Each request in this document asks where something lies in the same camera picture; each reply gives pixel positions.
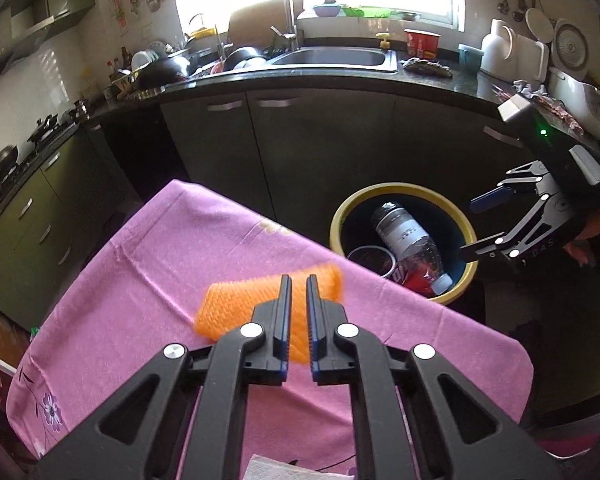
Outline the person's right hand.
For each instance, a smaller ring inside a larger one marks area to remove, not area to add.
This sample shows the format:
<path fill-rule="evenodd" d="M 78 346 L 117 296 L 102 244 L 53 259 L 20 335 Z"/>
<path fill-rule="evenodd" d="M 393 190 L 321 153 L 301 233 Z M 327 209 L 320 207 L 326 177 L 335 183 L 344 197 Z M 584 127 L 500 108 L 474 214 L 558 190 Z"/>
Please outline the person's right hand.
<path fill-rule="evenodd" d="M 584 242 L 589 238 L 600 235 L 600 210 L 595 211 L 588 217 L 588 222 L 584 230 L 565 247 L 571 258 L 579 263 L 579 266 L 590 266 L 594 263 L 594 256 L 591 249 L 584 247 Z"/>

